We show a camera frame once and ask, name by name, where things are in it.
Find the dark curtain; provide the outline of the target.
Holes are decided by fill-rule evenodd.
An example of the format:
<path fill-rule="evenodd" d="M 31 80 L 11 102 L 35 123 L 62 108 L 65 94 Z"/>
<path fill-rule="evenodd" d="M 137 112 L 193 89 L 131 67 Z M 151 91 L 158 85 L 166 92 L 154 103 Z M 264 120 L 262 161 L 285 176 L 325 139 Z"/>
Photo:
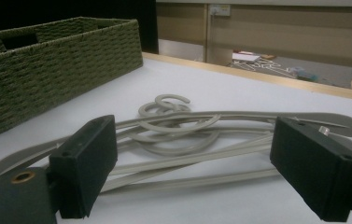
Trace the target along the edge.
<path fill-rule="evenodd" d="M 0 30 L 75 17 L 136 19 L 142 50 L 159 52 L 156 0 L 0 0 Z"/>

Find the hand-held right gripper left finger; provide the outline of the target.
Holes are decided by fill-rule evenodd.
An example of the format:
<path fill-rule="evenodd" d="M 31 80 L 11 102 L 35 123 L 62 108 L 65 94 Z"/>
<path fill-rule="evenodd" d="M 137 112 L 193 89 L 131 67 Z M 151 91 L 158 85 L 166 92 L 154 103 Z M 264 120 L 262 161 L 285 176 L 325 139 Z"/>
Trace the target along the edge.
<path fill-rule="evenodd" d="M 91 213 L 104 183 L 118 160 L 115 118 L 88 121 L 49 156 L 49 168 L 60 181 L 62 218 Z"/>

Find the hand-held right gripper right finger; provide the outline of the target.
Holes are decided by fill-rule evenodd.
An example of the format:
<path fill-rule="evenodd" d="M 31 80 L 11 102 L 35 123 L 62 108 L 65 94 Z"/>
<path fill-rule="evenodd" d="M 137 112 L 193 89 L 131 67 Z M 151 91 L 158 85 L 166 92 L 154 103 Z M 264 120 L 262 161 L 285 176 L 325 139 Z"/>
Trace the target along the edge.
<path fill-rule="evenodd" d="M 352 212 L 352 150 L 308 124 L 278 118 L 270 161 L 320 219 L 347 221 Z"/>

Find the pile of white hangers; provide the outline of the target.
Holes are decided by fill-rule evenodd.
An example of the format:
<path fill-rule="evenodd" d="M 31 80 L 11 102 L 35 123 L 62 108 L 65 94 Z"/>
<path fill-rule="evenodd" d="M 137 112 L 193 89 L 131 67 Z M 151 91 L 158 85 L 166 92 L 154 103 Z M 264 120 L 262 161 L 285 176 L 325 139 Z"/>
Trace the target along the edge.
<path fill-rule="evenodd" d="M 280 76 L 295 78 L 296 76 L 289 71 L 288 68 L 284 68 L 281 64 L 275 63 L 270 60 L 258 59 L 255 62 L 245 62 L 233 60 L 228 64 L 231 68 L 242 69 L 250 72 L 263 73 L 266 75 Z"/>

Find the green woven basket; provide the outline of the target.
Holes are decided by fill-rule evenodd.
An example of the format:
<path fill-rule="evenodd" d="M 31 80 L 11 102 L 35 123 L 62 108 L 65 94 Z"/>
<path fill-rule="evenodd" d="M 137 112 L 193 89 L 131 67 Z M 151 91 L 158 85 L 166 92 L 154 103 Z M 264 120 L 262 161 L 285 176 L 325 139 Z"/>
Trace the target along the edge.
<path fill-rule="evenodd" d="M 136 20 L 77 17 L 0 31 L 0 133 L 142 65 Z"/>

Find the small colourful clutter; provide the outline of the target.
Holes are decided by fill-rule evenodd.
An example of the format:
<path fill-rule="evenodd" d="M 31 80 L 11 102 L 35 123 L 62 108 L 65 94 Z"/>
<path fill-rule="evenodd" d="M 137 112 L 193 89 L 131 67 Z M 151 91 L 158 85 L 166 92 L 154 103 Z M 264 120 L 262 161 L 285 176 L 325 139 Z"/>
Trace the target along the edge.
<path fill-rule="evenodd" d="M 294 75 L 299 80 L 310 81 L 310 82 L 318 81 L 317 75 L 308 73 L 301 67 L 291 67 L 289 71 L 291 72 L 292 75 Z"/>

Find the white paper stack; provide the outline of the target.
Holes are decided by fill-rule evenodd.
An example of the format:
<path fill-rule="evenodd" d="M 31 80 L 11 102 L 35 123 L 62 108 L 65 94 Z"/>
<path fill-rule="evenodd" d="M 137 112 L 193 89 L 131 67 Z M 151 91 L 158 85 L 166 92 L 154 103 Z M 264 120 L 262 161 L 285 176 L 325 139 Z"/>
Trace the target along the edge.
<path fill-rule="evenodd" d="M 244 54 L 244 53 L 236 53 L 234 52 L 232 54 L 232 58 L 236 61 L 242 61 L 242 62 L 255 62 L 257 61 L 260 56 L 259 55 L 253 55 L 253 54 Z"/>

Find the white wall socket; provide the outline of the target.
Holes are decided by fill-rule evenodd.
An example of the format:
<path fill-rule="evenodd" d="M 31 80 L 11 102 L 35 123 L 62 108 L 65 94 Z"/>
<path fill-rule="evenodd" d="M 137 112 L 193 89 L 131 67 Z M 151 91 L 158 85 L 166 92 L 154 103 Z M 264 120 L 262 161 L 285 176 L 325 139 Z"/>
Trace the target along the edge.
<path fill-rule="evenodd" d="M 210 5 L 209 11 L 212 16 L 229 17 L 231 15 L 230 5 Z"/>

